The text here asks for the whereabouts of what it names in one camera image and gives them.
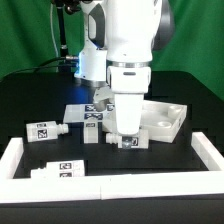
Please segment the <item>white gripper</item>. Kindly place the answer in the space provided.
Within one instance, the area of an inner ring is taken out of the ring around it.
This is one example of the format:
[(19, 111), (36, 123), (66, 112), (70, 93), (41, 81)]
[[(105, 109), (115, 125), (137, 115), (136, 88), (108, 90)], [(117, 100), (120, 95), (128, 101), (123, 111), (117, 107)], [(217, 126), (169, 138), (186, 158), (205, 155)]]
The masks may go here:
[[(106, 109), (111, 96), (109, 87), (101, 87), (95, 90), (93, 104), (97, 111)], [(141, 112), (143, 105), (143, 94), (116, 94), (115, 112), (117, 131), (121, 135), (135, 135), (140, 126)], [(121, 148), (132, 148), (132, 136), (121, 137)]]

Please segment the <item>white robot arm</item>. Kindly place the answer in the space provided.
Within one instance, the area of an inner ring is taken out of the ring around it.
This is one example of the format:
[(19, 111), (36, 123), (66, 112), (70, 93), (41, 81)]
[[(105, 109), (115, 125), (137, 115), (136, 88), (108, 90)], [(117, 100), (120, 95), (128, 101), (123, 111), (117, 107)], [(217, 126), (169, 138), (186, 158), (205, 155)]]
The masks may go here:
[(81, 0), (84, 48), (75, 76), (93, 84), (93, 103), (113, 111), (103, 119), (106, 140), (123, 149), (149, 144), (140, 120), (151, 81), (152, 52), (170, 40), (174, 25), (168, 0)]

